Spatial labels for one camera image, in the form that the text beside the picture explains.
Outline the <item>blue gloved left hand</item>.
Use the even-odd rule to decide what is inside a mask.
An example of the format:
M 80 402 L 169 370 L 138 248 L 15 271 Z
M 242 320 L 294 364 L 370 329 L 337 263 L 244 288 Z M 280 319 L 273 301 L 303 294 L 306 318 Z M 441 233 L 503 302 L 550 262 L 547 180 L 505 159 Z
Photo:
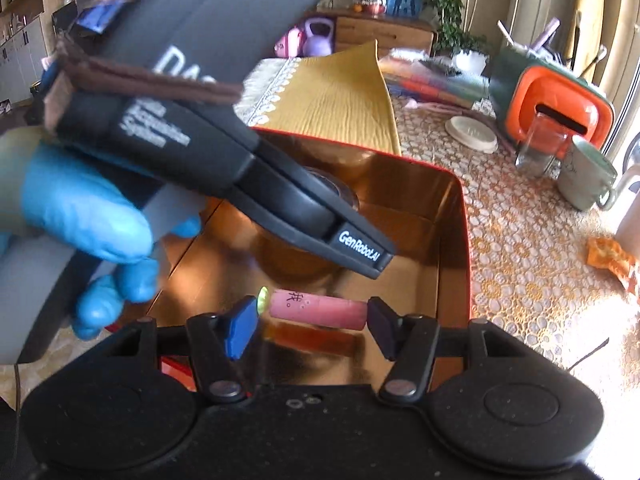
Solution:
M 43 128 L 10 129 L 1 135 L 1 248 L 40 233 L 117 266 L 80 296 L 72 322 L 78 338 L 96 338 L 127 301 L 154 298 L 160 264 L 142 212 L 94 168 L 44 140 Z

